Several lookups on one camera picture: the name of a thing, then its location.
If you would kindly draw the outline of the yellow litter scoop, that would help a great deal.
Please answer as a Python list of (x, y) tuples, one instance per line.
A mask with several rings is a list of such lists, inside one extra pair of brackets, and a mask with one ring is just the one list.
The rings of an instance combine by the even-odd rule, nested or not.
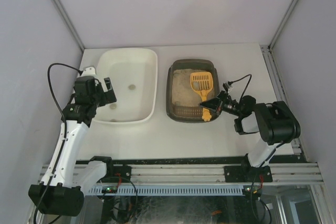
[[(194, 81), (199, 83), (198, 90), (193, 89), (192, 83)], [(212, 74), (207, 71), (193, 72), (190, 74), (190, 85), (192, 90), (201, 97), (202, 102), (206, 101), (207, 95), (212, 91), (214, 85)]]

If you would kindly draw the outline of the grey litter box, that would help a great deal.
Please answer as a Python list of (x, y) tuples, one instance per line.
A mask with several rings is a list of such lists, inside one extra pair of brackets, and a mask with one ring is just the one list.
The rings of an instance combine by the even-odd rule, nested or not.
[(199, 106), (201, 97), (195, 93), (190, 85), (190, 74), (193, 72), (210, 72), (214, 85), (207, 99), (219, 94), (219, 80), (214, 64), (205, 59), (180, 59), (170, 66), (166, 83), (166, 113), (167, 116), (177, 122), (204, 123), (202, 119), (203, 109)]

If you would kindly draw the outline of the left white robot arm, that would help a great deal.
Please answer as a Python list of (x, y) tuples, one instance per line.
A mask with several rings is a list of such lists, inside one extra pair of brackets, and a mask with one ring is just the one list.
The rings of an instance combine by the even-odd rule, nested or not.
[(79, 215), (88, 190), (100, 179), (113, 174), (111, 157), (94, 156), (77, 179), (73, 178), (77, 156), (97, 108), (117, 101), (110, 78), (79, 77), (71, 100), (62, 110), (59, 139), (50, 164), (28, 195), (35, 212), (45, 215)]

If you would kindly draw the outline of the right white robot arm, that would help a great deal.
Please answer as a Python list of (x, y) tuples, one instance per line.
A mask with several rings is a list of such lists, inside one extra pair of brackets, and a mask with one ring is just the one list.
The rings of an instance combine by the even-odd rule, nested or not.
[(257, 103), (250, 95), (236, 101), (224, 92), (201, 102), (200, 106), (217, 115), (226, 112), (237, 116), (234, 128), (239, 135), (260, 135), (254, 149), (242, 161), (242, 166), (246, 169), (267, 166), (279, 148), (301, 134), (298, 120), (283, 101)]

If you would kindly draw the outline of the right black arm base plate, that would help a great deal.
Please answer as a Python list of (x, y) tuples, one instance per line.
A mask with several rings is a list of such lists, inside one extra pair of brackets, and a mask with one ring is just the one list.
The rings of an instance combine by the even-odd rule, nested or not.
[(241, 166), (224, 166), (225, 182), (247, 183), (247, 182), (273, 182), (269, 166), (261, 168), (243, 168)]

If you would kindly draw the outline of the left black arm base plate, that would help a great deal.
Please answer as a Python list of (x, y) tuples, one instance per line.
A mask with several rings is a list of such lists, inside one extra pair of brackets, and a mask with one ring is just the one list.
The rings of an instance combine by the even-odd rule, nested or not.
[(103, 181), (105, 183), (118, 183), (121, 179), (122, 183), (131, 180), (132, 167), (129, 165), (116, 165), (113, 167), (111, 175), (107, 175)]

